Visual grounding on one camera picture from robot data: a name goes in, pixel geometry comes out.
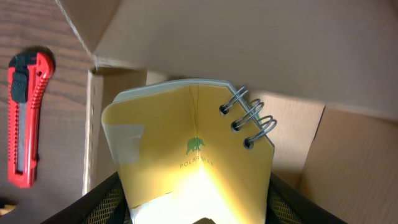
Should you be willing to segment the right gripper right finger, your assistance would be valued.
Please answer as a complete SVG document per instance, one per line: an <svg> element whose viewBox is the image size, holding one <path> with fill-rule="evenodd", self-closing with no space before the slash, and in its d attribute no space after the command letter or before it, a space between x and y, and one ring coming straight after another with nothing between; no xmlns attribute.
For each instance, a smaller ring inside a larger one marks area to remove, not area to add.
<svg viewBox="0 0 398 224"><path fill-rule="evenodd" d="M272 173L267 196L266 224L281 223L346 224Z"/></svg>

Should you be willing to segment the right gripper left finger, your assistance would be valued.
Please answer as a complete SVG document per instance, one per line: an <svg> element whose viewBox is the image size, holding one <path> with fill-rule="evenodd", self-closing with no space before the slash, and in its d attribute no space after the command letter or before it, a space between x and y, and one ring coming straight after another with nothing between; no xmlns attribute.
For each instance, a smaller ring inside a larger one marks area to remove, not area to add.
<svg viewBox="0 0 398 224"><path fill-rule="evenodd" d="M122 184L117 173L67 208L44 221L45 224L118 223L131 222Z"/></svg>

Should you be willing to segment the yellow spiral notepad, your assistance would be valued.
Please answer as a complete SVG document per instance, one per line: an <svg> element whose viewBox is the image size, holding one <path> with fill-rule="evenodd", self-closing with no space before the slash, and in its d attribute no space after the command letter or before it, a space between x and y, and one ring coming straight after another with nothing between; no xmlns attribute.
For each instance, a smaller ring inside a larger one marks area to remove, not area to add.
<svg viewBox="0 0 398 224"><path fill-rule="evenodd" d="M264 223L277 122L229 82L119 93L102 112L133 223Z"/></svg>

